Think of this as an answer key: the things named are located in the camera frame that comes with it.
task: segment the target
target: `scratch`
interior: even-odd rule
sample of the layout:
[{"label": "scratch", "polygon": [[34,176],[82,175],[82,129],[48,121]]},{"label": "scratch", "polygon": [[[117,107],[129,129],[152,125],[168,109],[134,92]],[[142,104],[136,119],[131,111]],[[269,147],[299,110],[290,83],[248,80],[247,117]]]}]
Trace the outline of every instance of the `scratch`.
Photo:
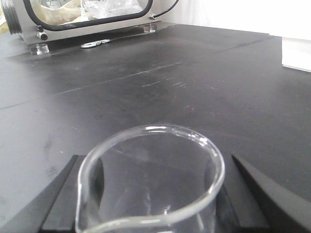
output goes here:
[{"label": "scratch", "polygon": [[155,82],[155,83],[151,83],[151,84],[145,84],[145,85],[143,85],[141,87],[148,87],[148,86],[152,86],[152,85],[157,84],[157,83],[160,83],[160,81]]},{"label": "scratch", "polygon": [[175,84],[173,84],[173,86],[177,86],[177,85],[181,85],[181,84],[183,84],[183,83],[175,83]]},{"label": "scratch", "polygon": [[133,77],[133,76],[136,76],[136,75],[146,74],[146,73],[158,70],[158,69],[163,69],[163,68],[166,68],[166,67],[172,67],[172,66],[179,65],[179,64],[182,64],[182,62],[176,62],[176,63],[169,64],[169,65],[166,65],[166,66],[161,66],[161,67],[157,67],[157,68],[154,68],[154,69],[149,69],[149,70],[141,71],[141,72],[138,72],[138,73],[135,73],[135,74],[130,74],[130,75],[122,76],[122,77],[111,79],[111,80],[106,80],[106,81],[102,81],[102,82],[98,82],[98,83],[93,83],[93,84],[90,84],[90,85],[85,85],[85,86],[74,88],[74,89],[71,89],[71,90],[68,90],[68,91],[64,91],[64,92],[60,92],[60,93],[55,93],[55,94],[52,94],[52,95],[49,95],[49,96],[42,96],[42,97],[39,97],[39,98],[34,98],[34,99],[31,99],[31,100],[23,101],[23,102],[16,103],[16,104],[13,104],[13,105],[5,106],[5,107],[0,107],[0,110],[16,107],[16,106],[19,106],[19,105],[22,105],[22,104],[26,104],[26,103],[29,103],[29,102],[32,102],[32,101],[36,101],[36,100],[52,98],[52,97],[55,97],[55,96],[59,96],[59,95],[68,93],[68,92],[73,92],[73,91],[77,91],[77,90],[93,87],[93,86],[96,86],[96,85],[110,83],[110,82],[118,81],[118,80],[123,80],[123,79],[130,78],[130,77]]}]

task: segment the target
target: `glass beaker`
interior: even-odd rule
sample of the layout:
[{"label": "glass beaker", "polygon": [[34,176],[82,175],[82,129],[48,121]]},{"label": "glass beaker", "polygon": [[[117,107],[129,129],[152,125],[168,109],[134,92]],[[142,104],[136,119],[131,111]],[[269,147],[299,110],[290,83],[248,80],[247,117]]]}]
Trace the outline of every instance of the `glass beaker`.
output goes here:
[{"label": "glass beaker", "polygon": [[[99,182],[98,163],[104,165]],[[224,178],[221,153],[195,131],[175,125],[123,131],[81,165],[76,231],[213,233]]]}]

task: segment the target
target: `white wall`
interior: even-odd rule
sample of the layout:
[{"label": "white wall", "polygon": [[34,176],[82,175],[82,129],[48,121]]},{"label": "white wall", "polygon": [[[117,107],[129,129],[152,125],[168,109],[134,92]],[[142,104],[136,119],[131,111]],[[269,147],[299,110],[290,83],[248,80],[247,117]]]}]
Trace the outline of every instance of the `white wall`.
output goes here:
[{"label": "white wall", "polygon": [[[167,9],[175,0],[160,0]],[[268,0],[179,0],[162,20],[215,28],[269,32]]]},{"label": "white wall", "polygon": [[311,39],[311,0],[179,0],[163,21]]}]

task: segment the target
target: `plastic bag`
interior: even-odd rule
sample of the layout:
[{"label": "plastic bag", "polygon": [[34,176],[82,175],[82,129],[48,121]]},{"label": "plastic bag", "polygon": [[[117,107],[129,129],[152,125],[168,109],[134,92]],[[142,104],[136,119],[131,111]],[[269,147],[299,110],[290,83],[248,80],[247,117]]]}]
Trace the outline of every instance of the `plastic bag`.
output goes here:
[{"label": "plastic bag", "polygon": [[84,8],[94,18],[109,18],[142,11],[138,0],[86,0]]}]

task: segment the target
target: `clear glass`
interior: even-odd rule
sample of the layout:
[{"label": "clear glass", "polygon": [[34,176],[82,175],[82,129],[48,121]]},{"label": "clear glass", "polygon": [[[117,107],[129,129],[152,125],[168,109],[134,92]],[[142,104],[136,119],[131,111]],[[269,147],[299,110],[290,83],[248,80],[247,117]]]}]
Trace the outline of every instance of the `clear glass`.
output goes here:
[{"label": "clear glass", "polygon": [[123,131],[81,165],[76,231],[212,233],[224,178],[221,153],[195,131],[175,125]]},{"label": "clear glass", "polygon": [[142,12],[149,0],[30,0],[44,23],[63,25]]},{"label": "clear glass", "polygon": [[34,44],[29,46],[31,55],[42,55],[49,53],[49,47],[47,44]]}]

